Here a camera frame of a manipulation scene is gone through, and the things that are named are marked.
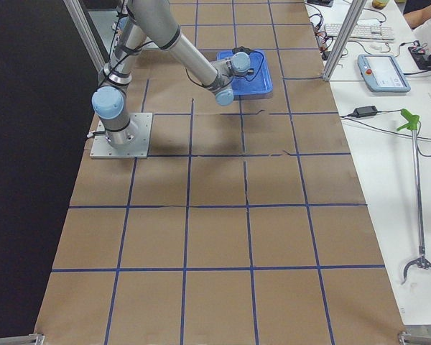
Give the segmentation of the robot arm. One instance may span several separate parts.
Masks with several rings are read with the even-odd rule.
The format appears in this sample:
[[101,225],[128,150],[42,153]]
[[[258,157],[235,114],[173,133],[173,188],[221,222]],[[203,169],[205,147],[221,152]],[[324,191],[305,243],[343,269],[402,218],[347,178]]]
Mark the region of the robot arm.
[[150,58],[174,58],[194,77],[194,84],[210,91],[216,102],[227,106],[234,100],[232,81],[253,74],[249,52],[244,47],[222,60],[209,61],[182,33],[168,1],[128,1],[127,18],[110,60],[100,70],[92,106],[104,127],[111,147],[122,148],[135,141],[139,126],[126,109],[126,91],[137,58],[149,50]]

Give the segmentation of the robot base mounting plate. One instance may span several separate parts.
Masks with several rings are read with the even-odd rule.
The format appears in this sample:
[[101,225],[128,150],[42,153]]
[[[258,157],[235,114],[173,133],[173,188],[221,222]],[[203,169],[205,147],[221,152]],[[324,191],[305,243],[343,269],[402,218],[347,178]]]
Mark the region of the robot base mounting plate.
[[92,159],[147,159],[152,130],[152,113],[129,113],[129,126],[121,132],[106,131],[101,120],[93,137]]

